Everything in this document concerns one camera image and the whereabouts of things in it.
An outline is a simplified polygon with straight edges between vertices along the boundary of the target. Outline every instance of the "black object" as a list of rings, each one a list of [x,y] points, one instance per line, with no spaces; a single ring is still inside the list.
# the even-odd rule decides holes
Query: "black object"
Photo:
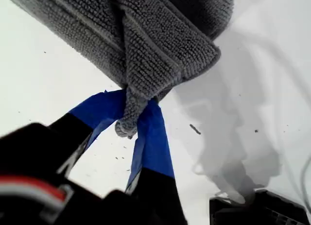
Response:
[[[257,191],[247,207],[213,198],[209,214],[211,225],[310,225],[301,205],[267,190]]]
[[[27,125],[0,139],[0,175],[23,175],[51,185],[70,186],[73,195],[54,220],[44,206],[21,197],[0,196],[1,224],[187,224],[175,180],[142,168],[128,194],[104,199],[66,179],[84,152],[93,130],[70,113],[45,127]]]

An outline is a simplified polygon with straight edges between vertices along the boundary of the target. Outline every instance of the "microfiber towel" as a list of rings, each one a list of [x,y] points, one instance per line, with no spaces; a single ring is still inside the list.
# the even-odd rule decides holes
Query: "microfiber towel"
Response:
[[[120,87],[128,137],[148,101],[199,76],[220,57],[213,43],[228,24],[233,0],[12,0]]]

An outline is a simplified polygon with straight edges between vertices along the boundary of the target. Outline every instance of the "debris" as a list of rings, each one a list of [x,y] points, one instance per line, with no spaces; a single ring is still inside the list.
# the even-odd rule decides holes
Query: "debris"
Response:
[[[192,124],[189,124],[189,126],[199,135],[201,135],[201,132],[199,130],[197,130],[197,128],[195,128]]]

